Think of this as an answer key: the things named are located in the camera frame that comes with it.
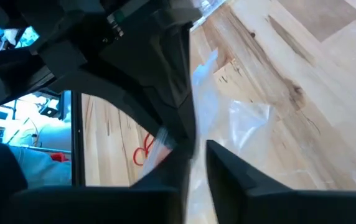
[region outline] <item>red cord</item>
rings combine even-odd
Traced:
[[[144,147],[138,147],[138,148],[136,148],[135,151],[134,151],[134,154],[133,154],[133,161],[134,161],[134,163],[135,163],[137,166],[143,166],[143,164],[138,163],[137,160],[136,160],[136,154],[137,154],[140,150],[144,151],[144,152],[145,152],[145,158],[148,158],[150,147],[151,147],[151,146],[153,145],[153,143],[154,143],[154,138],[153,138],[153,140],[152,140],[152,141],[149,143],[149,145],[148,145],[148,138],[149,138],[149,136],[150,136],[150,134],[148,133],[148,134],[146,135],[144,141],[143,141],[143,146],[144,146]]]

